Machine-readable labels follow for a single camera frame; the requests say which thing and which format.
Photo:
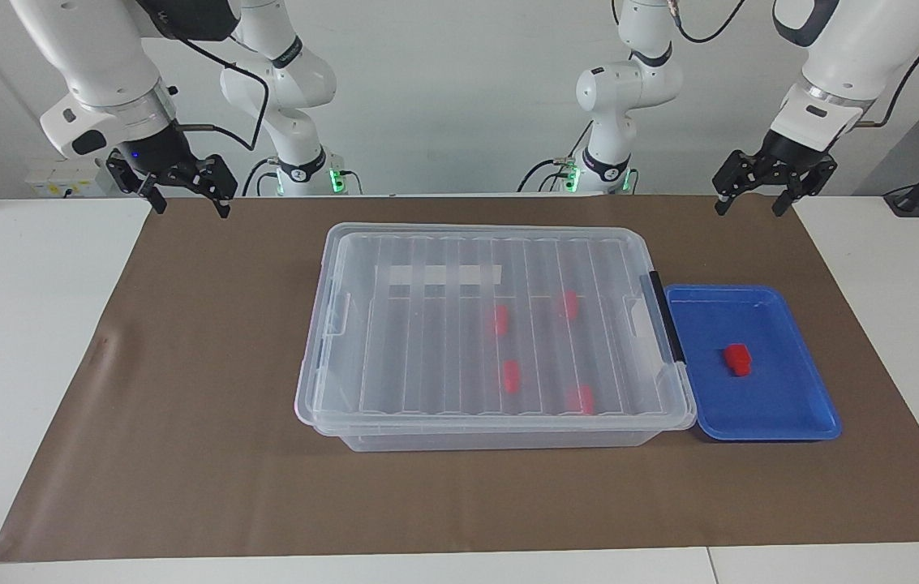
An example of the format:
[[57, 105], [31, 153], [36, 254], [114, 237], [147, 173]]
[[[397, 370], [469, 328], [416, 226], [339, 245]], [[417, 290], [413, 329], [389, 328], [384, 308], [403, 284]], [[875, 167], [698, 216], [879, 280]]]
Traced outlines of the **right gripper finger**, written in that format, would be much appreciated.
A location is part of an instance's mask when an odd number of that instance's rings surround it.
[[110, 172], [120, 192], [125, 195], [137, 195], [147, 200], [157, 214], [162, 214], [166, 210], [167, 203], [162, 193], [159, 192], [155, 174], [147, 174], [141, 178], [121, 152], [111, 152], [107, 156], [106, 169]]
[[197, 162], [197, 192], [214, 204], [220, 218], [230, 215], [230, 202], [238, 182], [221, 155], [211, 155]]

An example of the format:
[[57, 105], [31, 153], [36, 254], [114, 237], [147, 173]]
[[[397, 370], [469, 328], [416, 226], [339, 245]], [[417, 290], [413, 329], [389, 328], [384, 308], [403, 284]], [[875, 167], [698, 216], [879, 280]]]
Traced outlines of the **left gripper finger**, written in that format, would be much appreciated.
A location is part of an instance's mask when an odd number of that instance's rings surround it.
[[836, 170], [836, 161], [820, 161], [811, 169], [787, 171], [784, 189], [773, 203], [773, 214], [783, 216], [798, 200], [819, 195]]
[[752, 163], [749, 156], [741, 151], [734, 149], [730, 152], [727, 159], [715, 171], [712, 177], [712, 186], [714, 186], [718, 199], [715, 202], [715, 211], [718, 215], [725, 215], [732, 207], [734, 200], [742, 195], [745, 190], [749, 189], [749, 172], [752, 170]]

